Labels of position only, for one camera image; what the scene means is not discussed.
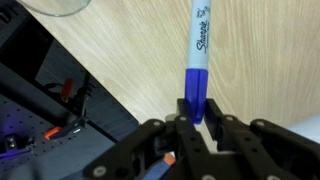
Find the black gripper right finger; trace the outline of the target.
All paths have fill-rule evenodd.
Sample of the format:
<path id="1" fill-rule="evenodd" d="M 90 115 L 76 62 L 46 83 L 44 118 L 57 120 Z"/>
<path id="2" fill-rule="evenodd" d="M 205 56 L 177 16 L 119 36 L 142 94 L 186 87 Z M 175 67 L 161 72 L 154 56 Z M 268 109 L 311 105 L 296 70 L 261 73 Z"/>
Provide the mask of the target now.
<path id="1" fill-rule="evenodd" d="M 320 180 L 320 144 L 266 119 L 249 124 L 206 100 L 205 123 L 217 150 L 231 151 L 260 179 Z"/>

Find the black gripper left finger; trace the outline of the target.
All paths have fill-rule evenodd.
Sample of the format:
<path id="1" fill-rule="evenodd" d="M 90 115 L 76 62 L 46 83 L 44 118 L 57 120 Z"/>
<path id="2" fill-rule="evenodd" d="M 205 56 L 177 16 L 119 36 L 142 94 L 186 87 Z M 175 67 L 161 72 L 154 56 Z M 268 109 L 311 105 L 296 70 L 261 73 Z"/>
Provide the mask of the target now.
<path id="1" fill-rule="evenodd" d="M 191 120 L 185 99 L 177 100 L 178 114 L 171 120 L 149 119 L 126 138 L 85 166 L 85 180 L 142 180 L 173 152 L 176 162 L 162 180 L 201 180 L 211 153 Z"/>

